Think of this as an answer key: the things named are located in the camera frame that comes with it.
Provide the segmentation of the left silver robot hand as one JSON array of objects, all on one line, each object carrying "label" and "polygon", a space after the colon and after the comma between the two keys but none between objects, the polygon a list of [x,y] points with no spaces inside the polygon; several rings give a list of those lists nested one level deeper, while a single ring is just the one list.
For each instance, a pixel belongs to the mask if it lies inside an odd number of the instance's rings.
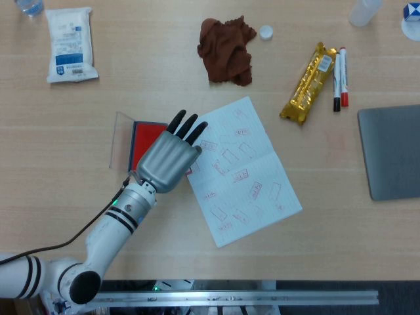
[{"label": "left silver robot hand", "polygon": [[133,173],[140,185],[149,184],[158,194],[173,190],[202,153],[201,146],[194,143],[208,122],[194,125],[198,114],[192,114],[184,121],[185,115],[186,110],[177,113],[141,157]]}]

